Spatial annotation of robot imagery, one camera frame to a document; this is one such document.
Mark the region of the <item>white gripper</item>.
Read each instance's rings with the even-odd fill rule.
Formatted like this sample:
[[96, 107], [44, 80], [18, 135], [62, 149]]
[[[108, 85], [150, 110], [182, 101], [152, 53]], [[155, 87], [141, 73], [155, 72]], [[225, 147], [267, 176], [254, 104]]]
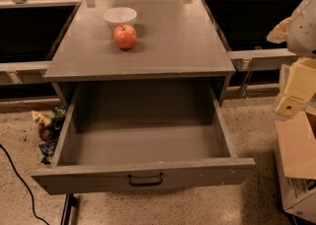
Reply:
[[[303, 0], [290, 18], [279, 22], [267, 35], [272, 43], [287, 43], [296, 55], [316, 56], [316, 0]], [[279, 93], [275, 113], [294, 117], [316, 94], [316, 60], [299, 58], [291, 65], [283, 64], [279, 72]]]

